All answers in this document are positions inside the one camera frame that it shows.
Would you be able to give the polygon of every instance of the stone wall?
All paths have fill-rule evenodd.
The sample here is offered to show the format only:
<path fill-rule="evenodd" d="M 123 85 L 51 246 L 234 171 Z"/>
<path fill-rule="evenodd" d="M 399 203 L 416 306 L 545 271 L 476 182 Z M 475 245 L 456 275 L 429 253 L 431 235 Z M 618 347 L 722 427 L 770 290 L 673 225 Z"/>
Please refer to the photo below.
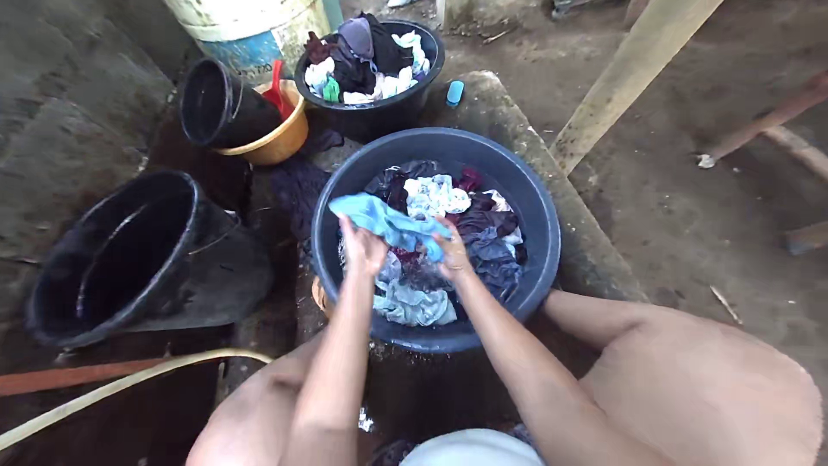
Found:
<path fill-rule="evenodd" d="M 190 50 L 161 0 L 0 2 L 0 334 L 51 245 L 145 167 Z"/>

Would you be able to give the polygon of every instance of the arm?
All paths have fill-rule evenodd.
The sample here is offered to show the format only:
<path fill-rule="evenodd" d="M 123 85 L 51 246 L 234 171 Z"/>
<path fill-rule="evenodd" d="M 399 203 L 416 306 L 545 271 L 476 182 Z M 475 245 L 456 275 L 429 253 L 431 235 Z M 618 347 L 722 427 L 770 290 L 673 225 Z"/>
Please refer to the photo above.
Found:
<path fill-rule="evenodd" d="M 460 235 L 437 241 L 486 354 L 548 464 L 668 465 L 663 455 L 618 429 L 566 368 L 498 303 L 474 273 Z"/>
<path fill-rule="evenodd" d="M 347 273 L 339 302 L 296 401 L 281 466 L 356 464 L 357 421 L 368 366 L 373 282 L 388 246 L 341 219 Z"/>

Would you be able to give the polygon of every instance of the plastic basin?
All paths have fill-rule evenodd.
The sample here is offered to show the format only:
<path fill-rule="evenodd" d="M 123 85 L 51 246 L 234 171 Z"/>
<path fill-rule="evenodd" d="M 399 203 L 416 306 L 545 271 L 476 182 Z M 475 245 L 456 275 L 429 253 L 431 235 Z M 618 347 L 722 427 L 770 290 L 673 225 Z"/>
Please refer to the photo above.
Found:
<path fill-rule="evenodd" d="M 561 230 L 555 206 L 541 179 L 515 154 L 476 134 L 448 128 L 409 129 L 362 147 L 330 178 L 320 195 L 311 229 L 316 270 L 325 292 L 334 301 L 342 283 L 339 267 L 339 223 L 328 201 L 361 192 L 392 165 L 428 158 L 443 163 L 459 177 L 463 166 L 480 171 L 485 189 L 497 189 L 517 213 L 528 261 L 506 309 L 524 322 L 546 297 L 561 255 Z M 445 326 L 406 327 L 373 315 L 371 335 L 418 352 L 458 352 L 480 344 L 467 319 Z"/>
<path fill-rule="evenodd" d="M 411 30 L 421 37 L 422 50 L 431 63 L 426 78 L 390 99 L 377 100 L 369 104 L 341 104 L 328 102 L 316 97 L 305 84 L 305 70 L 310 61 L 307 53 L 296 63 L 296 88 L 305 100 L 322 109 L 328 125 L 343 136 L 360 143 L 369 143 L 386 134 L 415 128 L 417 119 L 426 107 L 428 90 L 440 74 L 445 62 L 443 41 L 428 27 L 415 22 L 391 20 L 383 25 L 392 33 L 402 35 Z"/>
<path fill-rule="evenodd" d="M 223 155 L 241 155 L 253 165 L 271 165 L 283 162 L 296 153 L 308 137 L 308 120 L 305 116 L 305 99 L 296 90 L 296 83 L 281 80 L 282 95 L 287 97 L 294 109 L 285 121 L 269 134 L 250 144 L 237 148 L 215 149 Z"/>

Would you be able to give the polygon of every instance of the white cloth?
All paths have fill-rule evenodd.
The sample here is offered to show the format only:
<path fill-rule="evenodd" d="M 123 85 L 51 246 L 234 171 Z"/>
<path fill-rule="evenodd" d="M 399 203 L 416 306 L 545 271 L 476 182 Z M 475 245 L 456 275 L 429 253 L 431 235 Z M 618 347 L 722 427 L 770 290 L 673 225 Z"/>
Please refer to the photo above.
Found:
<path fill-rule="evenodd" d="M 420 291 L 400 284 L 399 279 L 388 284 L 380 280 L 374 283 L 385 291 L 385 296 L 373 296 L 373 309 L 390 322 L 408 327 L 428 327 L 446 325 L 457 320 L 455 306 L 444 289 Z"/>
<path fill-rule="evenodd" d="M 374 73 L 377 76 L 377 84 L 373 87 L 373 94 L 363 94 L 362 92 L 343 92 L 342 102 L 344 104 L 370 104 L 383 97 L 383 81 L 385 76 L 382 73 Z"/>
<path fill-rule="evenodd" d="M 388 7 L 389 8 L 396 8 L 402 7 L 407 5 L 408 3 L 416 2 L 416 0 L 388 0 Z"/>
<path fill-rule="evenodd" d="M 431 63 L 426 58 L 426 53 L 422 50 L 422 38 L 419 34 L 411 31 L 403 34 L 402 36 L 392 34 L 391 38 L 400 47 L 412 49 L 412 55 L 414 55 L 414 63 L 412 64 L 413 74 L 416 75 L 420 71 L 428 73 L 428 70 L 431 68 Z"/>
<path fill-rule="evenodd" d="M 492 197 L 492 201 L 495 201 L 495 206 L 493 211 L 496 212 L 514 212 L 512 210 L 512 206 L 506 202 L 506 198 L 501 196 L 498 190 L 496 189 L 489 189 L 488 191 L 483 191 L 483 194 L 488 194 Z M 515 230 L 503 237 L 503 242 L 506 243 L 506 247 L 509 248 L 509 252 L 512 253 L 512 257 L 515 257 L 515 246 L 523 243 L 523 234 L 520 231 L 520 226 L 515 228 Z"/>
<path fill-rule="evenodd" d="M 393 76 L 385 76 L 383 78 L 383 99 L 387 99 L 389 97 L 393 97 L 394 95 L 401 94 L 408 90 L 408 88 L 414 86 L 416 84 L 416 80 L 414 80 L 414 75 L 412 73 L 412 68 L 410 66 L 406 66 L 405 68 L 400 70 L 400 74 L 398 77 Z"/>
<path fill-rule="evenodd" d="M 408 216 L 413 218 L 459 214 L 471 207 L 469 195 L 451 187 L 450 175 L 408 178 L 402 187 L 408 192 Z"/>
<path fill-rule="evenodd" d="M 400 466 L 544 466 L 528 444 L 491 429 L 458 430 L 423 442 Z"/>
<path fill-rule="evenodd" d="M 305 70 L 305 84 L 308 85 L 310 92 L 320 99 L 322 98 L 322 89 L 325 87 L 325 83 L 328 82 L 328 75 L 334 74 L 334 64 L 334 59 L 328 57 L 319 65 L 310 64 Z"/>
<path fill-rule="evenodd" d="M 506 198 L 501 196 L 497 189 L 489 189 L 488 191 L 483 191 L 483 194 L 488 194 L 492 197 L 492 201 L 496 202 L 493 211 L 496 212 L 505 212 L 509 211 L 512 212 L 512 206 L 506 202 Z"/>

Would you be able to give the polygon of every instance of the light blue cloth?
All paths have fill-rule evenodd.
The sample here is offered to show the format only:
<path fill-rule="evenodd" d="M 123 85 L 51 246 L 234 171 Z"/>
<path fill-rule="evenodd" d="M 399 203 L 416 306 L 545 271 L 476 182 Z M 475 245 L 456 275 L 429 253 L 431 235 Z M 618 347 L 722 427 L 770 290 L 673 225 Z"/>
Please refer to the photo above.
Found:
<path fill-rule="evenodd" d="M 328 203 L 328 208 L 337 216 L 350 217 L 355 226 L 381 236 L 391 246 L 414 251 L 417 243 L 422 243 L 432 262 L 443 261 L 443 250 L 431 235 L 451 238 L 451 231 L 434 218 L 414 220 L 367 192 L 337 197 Z"/>
<path fill-rule="evenodd" d="M 391 322 L 409 327 L 422 325 L 446 325 L 457 320 L 455 306 L 444 289 L 417 291 L 400 284 L 399 279 L 386 284 L 377 280 L 376 285 L 385 291 L 385 296 L 373 296 L 373 308 L 379 315 Z"/>

